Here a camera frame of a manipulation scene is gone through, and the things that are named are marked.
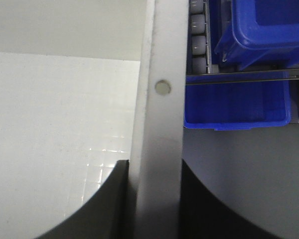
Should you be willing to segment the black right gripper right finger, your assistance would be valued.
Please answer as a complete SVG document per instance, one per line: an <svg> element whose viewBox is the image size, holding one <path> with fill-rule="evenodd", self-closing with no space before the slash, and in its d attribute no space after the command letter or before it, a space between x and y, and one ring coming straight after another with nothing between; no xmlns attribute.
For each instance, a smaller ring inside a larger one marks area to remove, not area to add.
<svg viewBox="0 0 299 239"><path fill-rule="evenodd" d="M182 239L260 239L262 233L221 203L182 161L180 196Z"/></svg>

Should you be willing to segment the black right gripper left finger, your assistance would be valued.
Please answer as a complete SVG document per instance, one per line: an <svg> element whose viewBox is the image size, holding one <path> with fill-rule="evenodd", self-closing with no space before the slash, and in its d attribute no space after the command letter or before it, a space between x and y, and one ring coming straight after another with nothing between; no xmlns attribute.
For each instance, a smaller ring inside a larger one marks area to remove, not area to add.
<svg viewBox="0 0 299 239"><path fill-rule="evenodd" d="M117 161L99 190L40 239L123 239L129 162Z"/></svg>

